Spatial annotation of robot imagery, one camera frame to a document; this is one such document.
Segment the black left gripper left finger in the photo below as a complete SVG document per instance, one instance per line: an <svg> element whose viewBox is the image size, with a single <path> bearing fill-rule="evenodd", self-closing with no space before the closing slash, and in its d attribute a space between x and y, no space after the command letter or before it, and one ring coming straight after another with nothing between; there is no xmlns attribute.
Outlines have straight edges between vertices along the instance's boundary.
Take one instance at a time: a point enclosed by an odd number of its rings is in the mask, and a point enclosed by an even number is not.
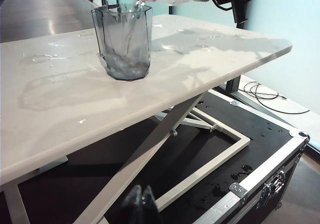
<svg viewBox="0 0 320 224"><path fill-rule="evenodd" d="M135 185L127 194L120 209L121 224L140 224L142 222L141 194L140 185Z"/></svg>

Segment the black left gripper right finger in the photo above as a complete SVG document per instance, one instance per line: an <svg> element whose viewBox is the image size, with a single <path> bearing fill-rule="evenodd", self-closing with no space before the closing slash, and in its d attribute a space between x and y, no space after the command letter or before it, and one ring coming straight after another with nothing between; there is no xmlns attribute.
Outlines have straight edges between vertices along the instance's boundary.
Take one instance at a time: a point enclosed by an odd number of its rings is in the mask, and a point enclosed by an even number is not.
<svg viewBox="0 0 320 224"><path fill-rule="evenodd" d="M160 224L161 217L155 202L155 198L150 186L146 186L142 197L141 205L143 211L144 224Z"/></svg>

